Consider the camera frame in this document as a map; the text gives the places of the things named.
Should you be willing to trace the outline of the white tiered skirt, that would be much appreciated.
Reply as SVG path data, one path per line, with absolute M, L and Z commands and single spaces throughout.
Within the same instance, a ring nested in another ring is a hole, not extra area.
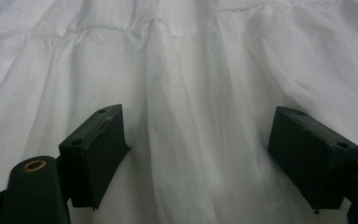
M 130 153 L 73 224 L 347 224 L 267 145 L 279 105 L 358 145 L 358 0 L 0 0 L 0 191 L 117 104 Z

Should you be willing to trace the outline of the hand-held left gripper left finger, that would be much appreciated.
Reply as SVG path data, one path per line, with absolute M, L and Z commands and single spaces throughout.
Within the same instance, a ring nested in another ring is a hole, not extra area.
M 131 148 L 126 144 L 122 105 L 94 112 L 59 144 L 60 156 L 74 184 L 73 207 L 98 209 L 109 184 Z

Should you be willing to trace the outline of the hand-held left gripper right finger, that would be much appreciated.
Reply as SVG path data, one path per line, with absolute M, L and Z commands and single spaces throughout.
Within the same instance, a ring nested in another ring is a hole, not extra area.
M 338 209 L 346 176 L 358 162 L 358 146 L 320 121 L 278 106 L 268 153 L 314 210 Z

